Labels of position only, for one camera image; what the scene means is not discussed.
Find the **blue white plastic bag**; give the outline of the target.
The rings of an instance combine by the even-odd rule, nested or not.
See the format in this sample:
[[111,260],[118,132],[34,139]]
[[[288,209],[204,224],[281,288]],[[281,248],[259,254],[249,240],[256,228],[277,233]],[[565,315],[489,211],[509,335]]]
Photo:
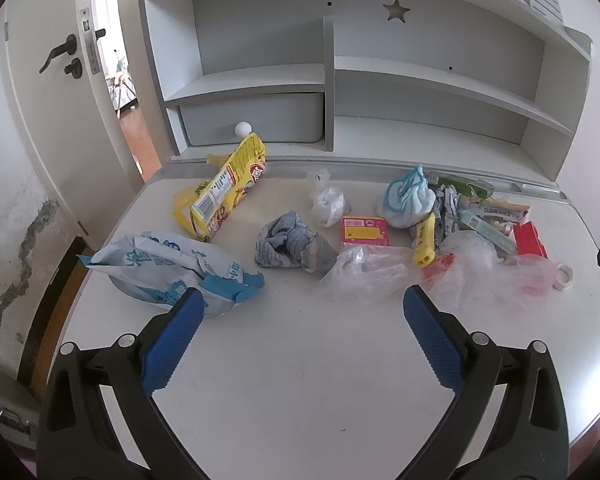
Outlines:
[[80,260],[87,269],[108,275],[125,295],[165,309],[196,288],[207,316],[232,310],[265,285],[262,274],[248,273],[218,246],[169,232],[125,235]]

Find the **clear bag with red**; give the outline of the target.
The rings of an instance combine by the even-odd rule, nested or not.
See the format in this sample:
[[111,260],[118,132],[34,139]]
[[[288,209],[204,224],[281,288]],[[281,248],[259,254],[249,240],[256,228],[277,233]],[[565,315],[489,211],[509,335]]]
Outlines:
[[422,270],[420,286],[439,309],[532,310],[554,290],[558,269],[537,255],[501,258],[472,231],[457,231]]

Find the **yellow tube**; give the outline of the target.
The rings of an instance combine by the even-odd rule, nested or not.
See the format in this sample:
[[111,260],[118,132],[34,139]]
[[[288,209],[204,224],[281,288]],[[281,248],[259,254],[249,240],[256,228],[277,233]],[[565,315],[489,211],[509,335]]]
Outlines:
[[432,212],[427,218],[416,224],[413,261],[420,268],[429,266],[436,258],[436,216]]

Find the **pink white snack packet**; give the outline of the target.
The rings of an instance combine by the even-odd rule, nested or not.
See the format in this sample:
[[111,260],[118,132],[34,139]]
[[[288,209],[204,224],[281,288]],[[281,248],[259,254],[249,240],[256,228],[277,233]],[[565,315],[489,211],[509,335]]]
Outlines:
[[498,222],[521,224],[527,221],[530,206],[488,200],[487,198],[462,196],[458,202],[460,209],[470,211],[481,219],[494,219]]

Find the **clear plastic bag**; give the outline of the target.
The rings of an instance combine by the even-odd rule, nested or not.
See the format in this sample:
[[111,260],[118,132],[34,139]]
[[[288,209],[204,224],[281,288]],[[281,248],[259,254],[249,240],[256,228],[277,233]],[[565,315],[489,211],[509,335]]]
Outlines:
[[380,301],[418,284],[422,271],[408,247],[352,245],[343,247],[334,266],[318,284],[330,301]]

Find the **light blue cigarette box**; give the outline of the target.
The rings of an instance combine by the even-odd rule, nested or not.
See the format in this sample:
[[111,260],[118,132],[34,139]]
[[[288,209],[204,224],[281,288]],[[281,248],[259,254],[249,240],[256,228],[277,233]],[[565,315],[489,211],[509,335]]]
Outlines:
[[514,240],[490,226],[489,223],[486,223],[472,212],[462,210],[460,212],[460,222],[491,242],[501,252],[505,252],[507,255],[516,255],[517,244]]

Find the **yellow snack bag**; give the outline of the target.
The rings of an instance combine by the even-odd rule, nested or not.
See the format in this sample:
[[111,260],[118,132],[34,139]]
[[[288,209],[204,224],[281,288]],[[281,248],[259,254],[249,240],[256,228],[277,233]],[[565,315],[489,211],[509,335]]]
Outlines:
[[258,182],[266,167],[266,148],[250,133],[227,156],[216,175],[173,196],[173,217],[195,239],[210,242],[222,223]]

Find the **red yellow small box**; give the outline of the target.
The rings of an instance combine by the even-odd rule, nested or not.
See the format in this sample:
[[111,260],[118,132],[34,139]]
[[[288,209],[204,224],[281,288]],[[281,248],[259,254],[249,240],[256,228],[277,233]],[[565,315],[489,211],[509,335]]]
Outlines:
[[388,224],[380,217],[345,216],[341,219],[341,245],[389,246]]

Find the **green carton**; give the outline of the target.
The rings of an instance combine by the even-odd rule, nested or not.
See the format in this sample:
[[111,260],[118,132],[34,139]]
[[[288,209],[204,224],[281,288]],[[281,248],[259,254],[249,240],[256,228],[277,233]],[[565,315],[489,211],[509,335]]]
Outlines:
[[428,183],[433,186],[451,186],[453,185],[458,194],[467,197],[477,197],[482,200],[490,198],[494,192],[494,186],[481,179],[469,179],[456,174],[442,174],[437,171],[430,171],[426,174]]

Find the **grey cloth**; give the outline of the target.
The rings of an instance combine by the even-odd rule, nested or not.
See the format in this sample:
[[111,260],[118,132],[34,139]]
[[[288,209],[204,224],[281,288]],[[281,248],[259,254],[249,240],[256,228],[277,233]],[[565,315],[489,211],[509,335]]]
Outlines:
[[258,234],[254,262],[260,268],[303,269],[324,276],[338,252],[321,234],[313,232],[295,211],[268,222]]

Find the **white blue-trimmed cloth bundle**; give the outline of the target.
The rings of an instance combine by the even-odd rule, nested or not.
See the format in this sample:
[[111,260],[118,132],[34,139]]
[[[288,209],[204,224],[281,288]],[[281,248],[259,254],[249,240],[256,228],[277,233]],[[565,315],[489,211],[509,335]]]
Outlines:
[[424,168],[418,165],[405,177],[388,184],[377,212],[389,226],[407,229],[424,220],[435,201],[436,193],[428,185]]

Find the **white knotted plastic bag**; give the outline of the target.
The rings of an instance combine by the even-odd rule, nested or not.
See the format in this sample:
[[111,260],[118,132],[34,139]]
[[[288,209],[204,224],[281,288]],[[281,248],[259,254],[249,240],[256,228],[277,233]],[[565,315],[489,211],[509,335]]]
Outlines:
[[306,178],[311,183],[311,214],[319,226],[330,228],[350,214],[350,203],[326,169],[311,171]]

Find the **printed wrapper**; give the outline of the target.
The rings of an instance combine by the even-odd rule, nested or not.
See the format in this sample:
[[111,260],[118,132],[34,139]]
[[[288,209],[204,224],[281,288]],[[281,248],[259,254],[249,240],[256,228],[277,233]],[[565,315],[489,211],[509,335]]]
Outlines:
[[440,244],[460,229],[458,193],[454,185],[442,184],[436,189],[432,213],[434,214],[434,239],[437,244]]

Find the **dark wooden chair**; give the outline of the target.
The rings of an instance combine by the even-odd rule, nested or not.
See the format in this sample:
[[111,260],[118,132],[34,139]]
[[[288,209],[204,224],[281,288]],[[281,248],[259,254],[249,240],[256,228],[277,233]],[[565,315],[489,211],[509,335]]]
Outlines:
[[77,236],[72,241],[46,287],[24,341],[17,382],[23,385],[38,403],[43,400],[56,344],[73,300],[76,299],[87,274],[79,255],[92,253],[91,247],[82,236]]

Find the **white round drawer knob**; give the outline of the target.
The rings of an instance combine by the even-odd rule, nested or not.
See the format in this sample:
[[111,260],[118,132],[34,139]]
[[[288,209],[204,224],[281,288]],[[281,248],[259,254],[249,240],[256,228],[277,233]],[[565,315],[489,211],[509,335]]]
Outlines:
[[252,133],[252,125],[250,122],[238,122],[234,127],[235,136],[245,139]]

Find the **grey drawer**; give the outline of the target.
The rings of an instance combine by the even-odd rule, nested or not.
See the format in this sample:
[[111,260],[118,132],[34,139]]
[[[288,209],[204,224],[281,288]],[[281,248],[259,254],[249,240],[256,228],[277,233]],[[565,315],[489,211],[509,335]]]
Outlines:
[[248,122],[264,142],[313,143],[324,132],[321,93],[261,94],[217,99],[180,106],[189,143],[193,146],[238,142],[235,127]]

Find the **grey white desk hutch shelf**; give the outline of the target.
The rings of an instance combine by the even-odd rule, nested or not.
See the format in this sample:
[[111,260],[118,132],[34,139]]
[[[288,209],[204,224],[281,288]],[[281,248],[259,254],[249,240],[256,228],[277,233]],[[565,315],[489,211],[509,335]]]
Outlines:
[[590,79],[588,35],[520,0],[138,0],[152,82],[178,157],[180,106],[321,93],[313,143],[276,159],[422,164],[552,185]]

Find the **white door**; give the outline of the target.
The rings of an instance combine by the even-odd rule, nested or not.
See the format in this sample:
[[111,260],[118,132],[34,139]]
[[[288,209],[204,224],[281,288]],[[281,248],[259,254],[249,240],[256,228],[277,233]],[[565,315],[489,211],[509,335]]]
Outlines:
[[[96,41],[91,0],[6,0],[6,66],[24,138],[61,209],[97,249],[143,187],[112,106]],[[83,74],[64,73],[61,55],[40,74],[68,35]]]

